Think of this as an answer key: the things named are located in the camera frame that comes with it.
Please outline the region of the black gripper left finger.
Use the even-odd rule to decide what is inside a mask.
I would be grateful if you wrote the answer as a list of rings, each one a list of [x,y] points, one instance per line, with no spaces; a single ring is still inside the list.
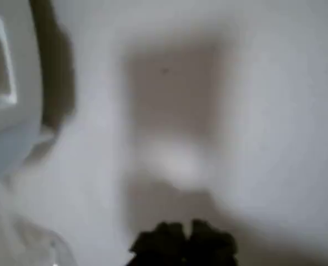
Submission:
[[[188,239],[179,222],[160,222],[142,231],[131,245],[129,265],[190,265]]]

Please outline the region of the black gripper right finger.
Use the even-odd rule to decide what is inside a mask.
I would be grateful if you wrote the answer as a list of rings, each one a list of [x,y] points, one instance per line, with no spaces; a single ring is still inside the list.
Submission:
[[[201,219],[191,225],[190,265],[238,265],[238,246],[230,233]]]

